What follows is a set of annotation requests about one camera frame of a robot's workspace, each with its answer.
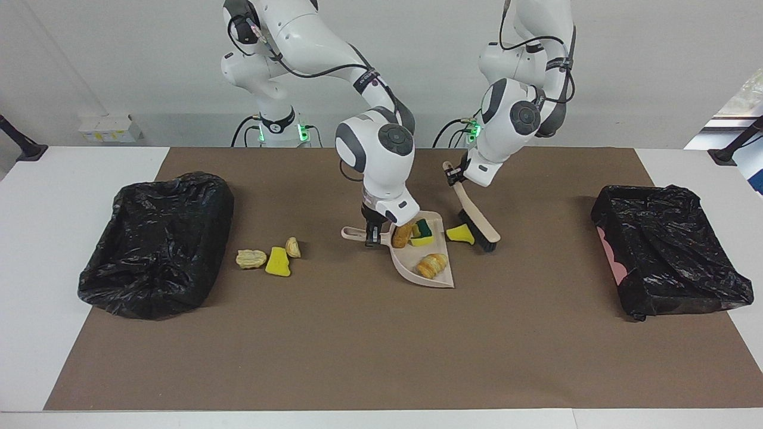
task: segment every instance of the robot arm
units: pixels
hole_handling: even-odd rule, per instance
[[[268,70],[275,64],[300,77],[344,79],[371,106],[336,129],[342,161],[363,174],[367,243],[378,243],[386,220],[402,225],[417,215],[419,205],[405,186],[414,161],[413,115],[360,52],[323,23],[317,5],[308,0],[227,0],[225,8],[235,38],[254,40],[250,52],[259,50]],[[269,73],[259,72],[258,79],[270,79]]]
[[[481,186],[490,185],[503,163],[530,138],[554,135],[566,113],[571,69],[567,46],[575,42],[570,0],[517,3],[514,28],[526,40],[537,38],[540,46],[526,42],[522,50],[507,50],[491,43],[480,55],[480,70],[491,84],[477,117],[481,132],[452,176]],[[535,61],[543,52],[545,64]]]
[[[260,130],[265,141],[276,142],[278,146],[293,145],[301,141],[301,130],[297,126],[298,113],[286,100],[286,90],[272,81],[273,78],[287,72],[269,57],[269,52],[263,44],[257,43],[258,38],[252,34],[245,18],[252,10],[253,6],[249,2],[225,1],[223,18],[228,35],[237,50],[222,58],[221,69],[230,84],[253,95],[259,108],[259,118],[263,125]]]

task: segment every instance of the brush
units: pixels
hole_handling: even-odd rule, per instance
[[[446,161],[443,163],[443,169],[449,171],[453,168],[453,165]],[[453,190],[456,191],[456,196],[459,197],[461,206],[463,209],[459,212],[459,219],[466,224],[469,231],[475,237],[475,243],[479,245],[485,252],[490,253],[495,250],[498,241],[501,241],[501,235],[493,228],[493,225],[488,222],[488,219],[482,214],[477,205],[472,202],[472,199],[466,194],[464,185],[461,182],[456,182],[452,185]]]

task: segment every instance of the black stand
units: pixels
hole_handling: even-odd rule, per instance
[[[740,147],[747,143],[752,138],[752,136],[761,132],[761,130],[763,130],[763,115],[760,118],[755,119],[755,122],[747,127],[747,129],[744,130],[739,135],[739,137],[735,138],[734,141],[729,144],[729,146],[726,146],[723,149],[709,149],[707,152],[710,154],[710,157],[713,158],[713,161],[715,161],[715,163],[719,166],[735,166],[736,163],[733,159],[734,152],[736,152]]]
[[[3,115],[0,115],[0,130],[3,130],[21,148],[21,155],[16,158],[17,161],[37,161],[47,150],[46,144],[37,144],[34,140],[23,135],[5,120]]]

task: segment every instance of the wooden brush handle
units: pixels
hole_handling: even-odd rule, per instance
[[[453,168],[453,165],[446,161],[443,163],[443,170],[449,170]],[[501,235],[498,233],[498,231],[493,228],[493,225],[490,224],[487,218],[485,218],[485,215],[482,214],[480,209],[477,207],[477,205],[472,202],[472,199],[469,198],[469,195],[466,194],[466,189],[464,189],[464,185],[461,184],[461,182],[456,182],[453,184],[453,190],[456,191],[456,196],[459,197],[459,201],[461,202],[461,206],[464,208],[464,211],[467,215],[471,218],[472,222],[479,228],[480,232],[485,236],[488,241],[491,243],[497,243],[498,241],[501,241]]]

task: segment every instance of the sponge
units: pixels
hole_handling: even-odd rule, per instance
[[[475,236],[472,235],[467,224],[463,224],[460,227],[450,228],[445,231],[445,235],[447,235],[451,241],[464,241],[472,246],[475,245]]]
[[[288,256],[283,247],[273,247],[270,249],[270,259],[265,267],[265,272],[274,276],[289,277],[291,270],[288,268]]]
[[[414,246],[426,246],[427,244],[434,243],[434,236],[432,230],[429,228],[426,219],[420,219],[414,225],[414,234],[410,239],[410,243]]]

